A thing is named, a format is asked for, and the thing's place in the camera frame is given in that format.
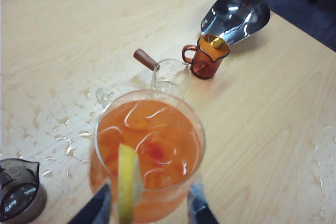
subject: ladle handle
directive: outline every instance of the ladle handle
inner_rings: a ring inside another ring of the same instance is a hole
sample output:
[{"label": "ladle handle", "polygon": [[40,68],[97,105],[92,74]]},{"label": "ladle handle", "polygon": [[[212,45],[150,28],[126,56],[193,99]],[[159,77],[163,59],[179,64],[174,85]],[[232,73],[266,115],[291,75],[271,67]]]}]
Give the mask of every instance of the ladle handle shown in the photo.
[{"label": "ladle handle", "polygon": [[144,50],[140,48],[134,52],[133,56],[152,71],[154,71],[155,66],[158,64],[155,60],[152,59],[152,57],[150,57]]}]

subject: light wood tabletop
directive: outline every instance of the light wood tabletop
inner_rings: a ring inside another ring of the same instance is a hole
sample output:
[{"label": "light wood tabletop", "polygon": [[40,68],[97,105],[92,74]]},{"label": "light wood tabletop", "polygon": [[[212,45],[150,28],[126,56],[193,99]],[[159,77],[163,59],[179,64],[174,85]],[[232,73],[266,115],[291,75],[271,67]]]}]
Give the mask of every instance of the light wood tabletop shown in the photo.
[{"label": "light wood tabletop", "polygon": [[[92,197],[99,87],[149,84],[133,58],[182,59],[216,0],[1,0],[1,159],[39,161],[33,223],[66,223]],[[220,223],[336,223],[336,53],[278,15],[231,47],[185,100],[204,124],[200,172]],[[158,223],[187,223],[186,202]]]}]

